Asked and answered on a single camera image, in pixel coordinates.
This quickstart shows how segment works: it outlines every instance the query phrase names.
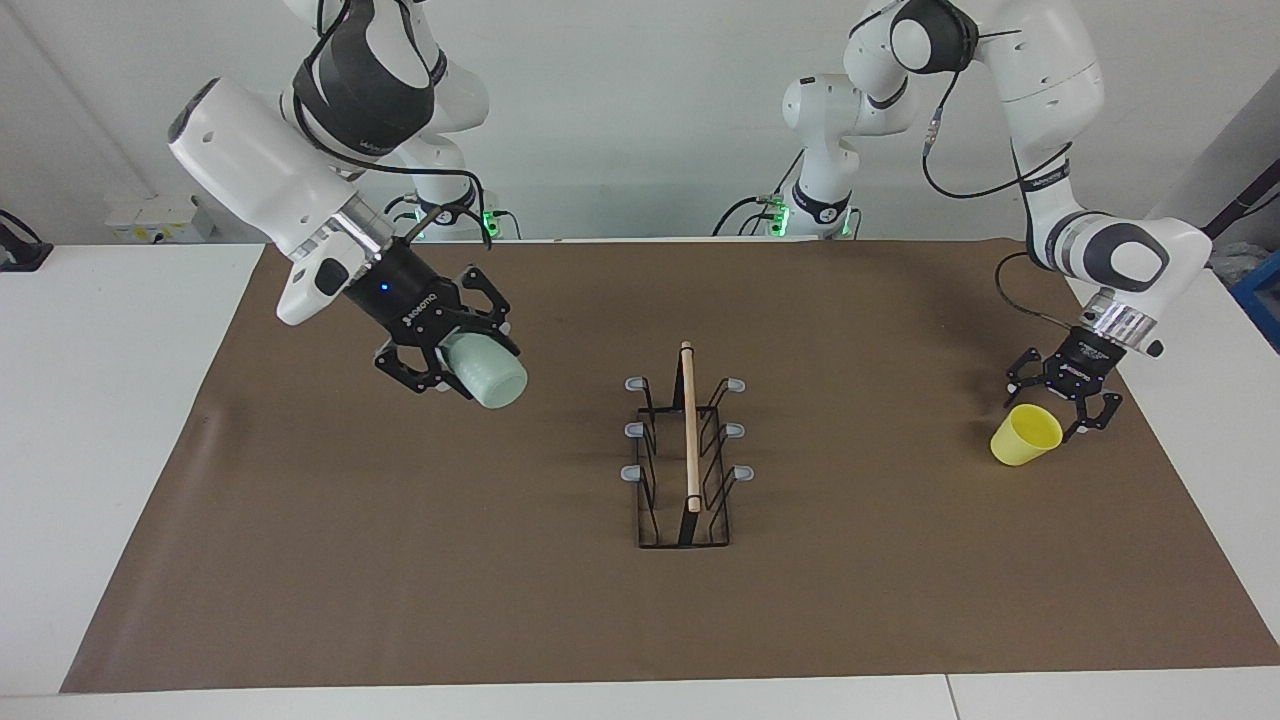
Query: light green cup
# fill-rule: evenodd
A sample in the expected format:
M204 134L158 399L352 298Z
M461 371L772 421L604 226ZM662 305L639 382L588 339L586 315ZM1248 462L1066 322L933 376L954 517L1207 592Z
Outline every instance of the light green cup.
M489 410L511 405L529 386L525 366L489 336L457 333L440 348L453 374Z

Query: black metal wire frame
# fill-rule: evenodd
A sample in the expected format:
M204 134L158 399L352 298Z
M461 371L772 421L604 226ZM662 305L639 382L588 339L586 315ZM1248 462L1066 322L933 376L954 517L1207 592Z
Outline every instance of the black metal wire frame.
M654 459L658 455L658 429L659 415L684 415L684 404L671 407L654 407L653 393L649 389L648 378L644 379L645 406L636 410L636 420L644 425L641 437L635 438L635 464L640 468L640 482L636 483L636 542L641 550L700 550L713 547L727 547L732 542L728 497L736 484L733 468L724 465L724 442L728 439L727 427L719 419L719 402L728 392L728 378L721 380L719 387L712 395L712 402L698 407L700 418L699 450L703 456L714 450L712 460L701 478L703 498L708 498L708 484L713 478L719 479L705 500L703 512L690 512L687 502L681 515L681 528L676 542L663 542L663 533L659 528L658 507L658 482L654 470ZM680 400L677 389L677 400ZM701 518L710 514L710 520ZM645 525L653 529L653 541L645 539ZM695 542L698 527L707 528L707 539Z

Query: cup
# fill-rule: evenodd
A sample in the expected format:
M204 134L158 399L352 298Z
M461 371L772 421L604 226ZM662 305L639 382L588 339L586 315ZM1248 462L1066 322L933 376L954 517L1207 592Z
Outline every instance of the cup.
M440 348L449 370L489 410L511 405L529 386L525 366L489 336L456 333Z
M991 454L1010 468L1020 468L1062 445L1062 425L1052 413L1019 405L991 438Z

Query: black wire rack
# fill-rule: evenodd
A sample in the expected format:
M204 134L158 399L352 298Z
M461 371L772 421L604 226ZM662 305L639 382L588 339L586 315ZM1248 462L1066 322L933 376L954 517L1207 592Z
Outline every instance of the black wire rack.
M724 378L705 405L698 405L698 452L701 480L691 493L686 478L659 483L658 468L684 455L663 455L660 425L686 421L684 355L676 368L676 391L671 406L654 405L653 389L645 377L630 378L626 388L644 395L645 405L636 410L626 436L635 443L635 464L622 469L622 479L636 486L636 541L641 550L699 550L728 547L732 542L730 496L737 483L755 479L748 465L732 465L726 457L730 441L746 436L746 428L721 419L721 402L732 393L746 392L746 383ZM672 443L681 448L684 443Z

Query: yellow cup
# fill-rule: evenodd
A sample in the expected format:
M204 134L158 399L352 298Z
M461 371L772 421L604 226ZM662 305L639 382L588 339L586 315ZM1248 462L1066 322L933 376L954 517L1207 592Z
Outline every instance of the yellow cup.
M991 438L991 452L1010 468L1020 468L1062 445L1062 425L1052 413L1019 405Z

